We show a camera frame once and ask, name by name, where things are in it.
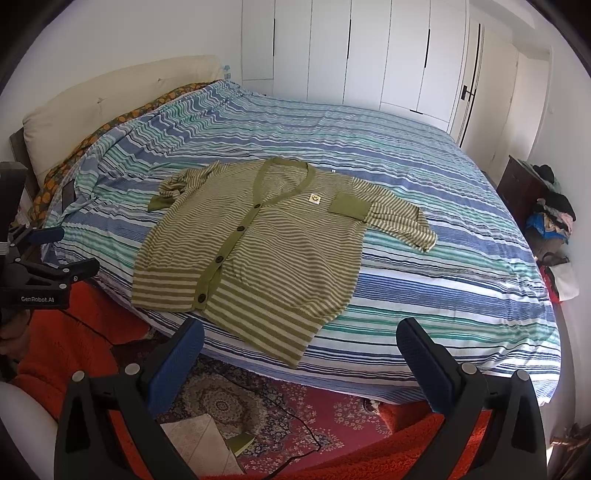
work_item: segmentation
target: blue gripper pad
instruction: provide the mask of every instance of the blue gripper pad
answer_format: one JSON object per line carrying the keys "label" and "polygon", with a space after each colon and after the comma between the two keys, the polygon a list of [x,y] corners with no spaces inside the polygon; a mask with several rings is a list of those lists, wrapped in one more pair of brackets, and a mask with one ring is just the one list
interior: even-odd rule
{"label": "blue gripper pad", "polygon": [[[431,409],[444,415],[451,412],[457,391],[450,379],[453,375],[448,375],[445,369],[453,364],[457,367],[453,357],[441,345],[434,343],[414,318],[404,319],[398,324],[396,343]],[[453,364],[441,361],[443,353],[449,356]]]}
{"label": "blue gripper pad", "polygon": [[197,361],[197,356],[203,348],[204,337],[202,323],[195,320],[152,377],[148,384],[146,404],[153,417],[169,411],[189,371]]}

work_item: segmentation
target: pile of clothes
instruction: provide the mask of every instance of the pile of clothes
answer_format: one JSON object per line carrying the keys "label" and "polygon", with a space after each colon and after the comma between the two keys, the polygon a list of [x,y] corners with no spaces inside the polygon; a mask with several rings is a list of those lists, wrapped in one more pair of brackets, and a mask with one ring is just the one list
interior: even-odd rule
{"label": "pile of clothes", "polygon": [[544,181],[548,191],[538,199],[526,226],[535,228],[543,239],[559,239],[568,243],[577,219],[567,197],[560,191],[560,184],[548,165],[534,165],[533,170]]}
{"label": "pile of clothes", "polygon": [[552,303],[570,300],[579,294],[573,267],[567,257],[556,252],[569,242],[577,216],[548,165],[534,165],[535,173],[548,190],[539,198],[526,221],[525,239],[534,253]]}
{"label": "pile of clothes", "polygon": [[538,199],[526,226],[535,228],[545,239],[561,238],[568,243],[576,219],[567,197],[548,191],[543,198]]}

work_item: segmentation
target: cardigan sleeve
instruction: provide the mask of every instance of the cardigan sleeve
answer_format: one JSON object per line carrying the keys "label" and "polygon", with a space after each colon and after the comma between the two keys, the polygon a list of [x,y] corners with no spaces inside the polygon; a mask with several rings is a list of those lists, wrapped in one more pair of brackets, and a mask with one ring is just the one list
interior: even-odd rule
{"label": "cardigan sleeve", "polygon": [[164,180],[158,187],[159,195],[150,199],[148,211],[169,208],[187,189],[198,190],[207,181],[212,172],[220,167],[220,162],[203,168],[187,168]]}
{"label": "cardigan sleeve", "polygon": [[362,220],[420,251],[433,248],[437,234],[419,207],[379,185],[358,179],[352,179],[350,185],[353,193],[339,193],[329,212]]}

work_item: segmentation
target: human hand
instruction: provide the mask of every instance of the human hand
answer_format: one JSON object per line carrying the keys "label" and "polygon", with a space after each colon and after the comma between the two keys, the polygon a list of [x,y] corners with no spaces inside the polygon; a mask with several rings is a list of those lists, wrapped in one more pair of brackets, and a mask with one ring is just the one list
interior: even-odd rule
{"label": "human hand", "polygon": [[14,360],[23,359],[31,340],[30,318],[31,311],[22,310],[0,327],[0,355],[7,355]]}

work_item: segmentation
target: smiley face patch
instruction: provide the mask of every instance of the smiley face patch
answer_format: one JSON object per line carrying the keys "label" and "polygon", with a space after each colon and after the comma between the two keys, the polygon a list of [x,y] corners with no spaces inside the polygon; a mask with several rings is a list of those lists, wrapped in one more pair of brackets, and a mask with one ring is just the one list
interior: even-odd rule
{"label": "smiley face patch", "polygon": [[310,198],[308,199],[309,202],[315,203],[316,205],[320,204],[320,195],[317,193],[310,194]]}

